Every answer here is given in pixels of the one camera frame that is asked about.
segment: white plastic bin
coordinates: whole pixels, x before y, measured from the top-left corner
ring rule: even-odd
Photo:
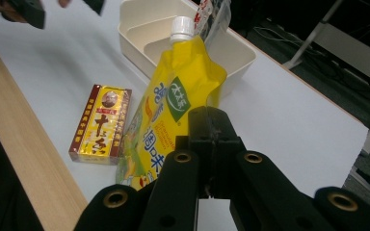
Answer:
[[[195,17],[198,5],[190,0],[124,0],[120,6],[121,51],[148,78],[161,53],[170,49],[172,21],[176,16]],[[227,71],[222,96],[229,94],[255,59],[252,45],[231,29],[218,34],[209,56]]]

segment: wood trim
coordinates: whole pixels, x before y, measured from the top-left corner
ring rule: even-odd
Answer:
[[[72,230],[87,200],[0,59],[0,142],[45,230]]]

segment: table top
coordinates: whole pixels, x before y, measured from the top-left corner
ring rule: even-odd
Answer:
[[[44,30],[0,17],[0,140],[43,227],[72,229],[87,201],[115,184],[115,167],[68,156],[93,85],[132,89],[131,117],[148,80],[121,54],[120,1],[107,1],[102,16],[83,1],[67,9],[43,4]],[[220,108],[247,149],[269,156],[301,192],[342,187],[368,129],[255,50],[256,60]],[[200,203],[199,217],[216,223],[210,203]],[[221,216],[218,227],[227,220]]]

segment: white table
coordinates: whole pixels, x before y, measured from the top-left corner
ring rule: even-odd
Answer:
[[[90,201],[99,190],[115,183],[116,173],[113,166],[74,163],[67,153],[90,90],[93,84],[132,89],[132,116],[147,79],[120,52],[120,1],[107,1],[102,16],[83,1],[74,0],[67,9],[61,9],[57,1],[43,4],[45,30],[0,17],[0,57]],[[313,196],[322,187],[341,187],[368,129],[260,50],[256,55],[220,108],[228,113],[247,149],[269,156],[301,192]],[[21,167],[15,169],[22,173]],[[40,192],[26,188],[37,209],[34,198]],[[50,211],[50,203],[45,206]],[[201,201],[200,230],[234,229],[226,206],[227,201]],[[38,216],[46,218],[44,212]],[[50,216],[54,220],[43,223],[46,229],[62,227],[62,218]]]

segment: dark floor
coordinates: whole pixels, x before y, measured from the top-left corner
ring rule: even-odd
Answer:
[[[285,32],[282,27],[268,19],[248,31],[238,31],[251,43],[284,64],[299,49],[302,41]],[[347,64],[335,58],[316,44],[303,55],[303,62],[291,69],[296,75],[323,93],[338,106],[370,127],[370,79],[357,73]],[[359,155],[355,162],[355,174],[362,173],[364,178],[350,174],[343,188],[360,195],[370,204],[370,154]]]

